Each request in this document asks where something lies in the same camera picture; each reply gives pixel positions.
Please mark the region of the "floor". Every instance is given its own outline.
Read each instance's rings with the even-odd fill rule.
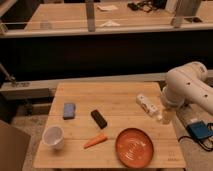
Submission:
[[[35,107],[33,115],[24,116],[24,108],[20,109],[17,116],[14,117],[12,125],[31,135],[31,141],[26,155],[23,171],[51,171],[51,169],[35,169],[33,168],[33,160],[36,154],[36,150],[41,139],[41,135],[44,129],[44,125],[47,119],[47,113],[50,104],[41,107]],[[192,105],[192,108],[197,112],[199,117],[205,122],[213,122],[213,117],[204,112],[196,105]],[[187,135],[184,127],[180,123],[177,117],[173,120],[177,137]],[[180,146],[183,151],[184,158],[187,163],[187,171],[212,171],[213,169],[213,152],[208,153],[203,151],[197,144],[191,140],[184,139],[180,142]],[[168,171],[177,171],[182,169],[165,169]]]

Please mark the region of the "white object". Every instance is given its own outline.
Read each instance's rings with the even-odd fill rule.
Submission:
[[[107,22],[100,25],[100,27],[113,27],[113,26],[120,26],[120,24],[118,24],[112,20],[108,20]]]
[[[170,70],[161,94],[162,103],[167,108],[180,108],[187,99],[213,115],[213,89],[203,82],[206,77],[207,69],[200,62]]]
[[[107,5],[107,6],[97,5],[97,8],[101,11],[114,11],[118,9],[115,5]]]
[[[169,13],[174,13],[177,7],[178,0],[167,0],[165,10]]]
[[[52,147],[53,149],[60,150],[64,146],[63,130],[59,126],[48,127],[43,135],[42,140],[44,144]]]
[[[157,106],[142,93],[137,96],[136,102],[144,109],[147,114],[149,114],[149,116],[156,117],[157,120],[162,119]]]

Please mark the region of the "wooden table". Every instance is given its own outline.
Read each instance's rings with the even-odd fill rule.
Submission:
[[[154,144],[154,157],[148,168],[184,168],[186,164],[173,125],[159,124],[147,116],[135,101],[141,92],[162,109],[157,83],[60,83],[46,128],[61,126],[64,129],[65,146],[56,152],[40,142],[34,167],[125,168],[116,156],[115,139],[122,130],[135,127],[144,130]],[[75,119],[62,119],[65,102],[76,104]],[[94,109],[98,109],[108,121],[108,126],[102,131],[90,116]],[[88,139],[100,132],[104,132],[109,140],[83,149]]]
[[[102,12],[97,5],[115,5],[118,10]],[[213,1],[203,1],[198,10],[197,16],[204,23],[213,23]],[[170,25],[173,14],[165,10],[132,11],[127,7],[127,2],[102,2],[95,3],[95,25],[100,27],[108,20],[120,24],[120,27],[129,26],[159,26]],[[41,29],[41,22],[51,24],[52,29],[80,29],[87,28],[85,4],[40,4],[34,15],[28,22],[25,30]]]

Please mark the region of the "dark chocolate bar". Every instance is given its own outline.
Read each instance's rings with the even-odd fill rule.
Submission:
[[[107,126],[106,120],[103,118],[103,116],[99,113],[98,110],[94,110],[91,112],[91,116],[95,120],[95,122],[98,124],[98,126],[103,129]]]

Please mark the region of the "paper cup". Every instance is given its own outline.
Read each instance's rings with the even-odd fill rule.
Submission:
[[[44,131],[42,139],[44,144],[56,150],[60,150],[64,146],[63,130],[59,126],[48,127]]]

